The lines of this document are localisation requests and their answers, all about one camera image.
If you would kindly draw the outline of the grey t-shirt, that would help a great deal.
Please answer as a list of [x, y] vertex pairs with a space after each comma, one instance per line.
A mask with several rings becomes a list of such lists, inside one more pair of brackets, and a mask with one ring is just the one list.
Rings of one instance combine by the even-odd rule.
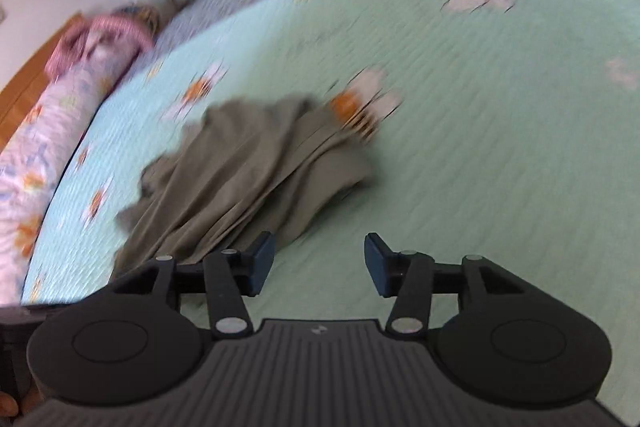
[[374, 175], [362, 141], [313, 98], [209, 106], [175, 150], [143, 168], [138, 199], [116, 217], [127, 237], [112, 277], [163, 256], [195, 265], [264, 232], [282, 249]]

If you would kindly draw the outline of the mint quilted bee bedspread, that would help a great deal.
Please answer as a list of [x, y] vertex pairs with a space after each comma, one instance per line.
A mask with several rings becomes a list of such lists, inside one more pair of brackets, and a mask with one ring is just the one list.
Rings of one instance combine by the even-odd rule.
[[209, 107], [325, 100], [382, 69], [400, 105], [374, 183], [277, 255], [258, 319], [384, 314], [366, 234], [440, 262], [483, 255], [596, 321], [600, 397], [639, 418], [639, 0], [257, 0], [135, 69], [102, 103], [41, 225], [24, 303], [111, 275], [143, 168]]

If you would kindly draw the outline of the pink fuzzy blanket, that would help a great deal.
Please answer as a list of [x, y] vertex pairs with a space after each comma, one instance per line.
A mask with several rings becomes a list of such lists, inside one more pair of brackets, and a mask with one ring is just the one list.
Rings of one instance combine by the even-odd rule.
[[76, 64], [119, 48], [136, 57], [152, 49], [159, 29], [160, 12], [145, 4], [127, 5], [108, 14], [83, 18], [58, 40], [44, 71], [51, 81], [56, 81]]

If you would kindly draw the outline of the wooden headboard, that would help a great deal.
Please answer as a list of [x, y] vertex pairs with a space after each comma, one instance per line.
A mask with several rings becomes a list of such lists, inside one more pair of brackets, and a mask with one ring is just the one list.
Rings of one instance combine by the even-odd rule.
[[44, 72], [58, 40], [74, 23], [83, 20], [77, 12], [58, 28], [57, 31], [26, 61], [11, 81], [3, 88], [0, 100], [0, 145], [6, 147], [16, 129], [35, 106], [49, 79]]

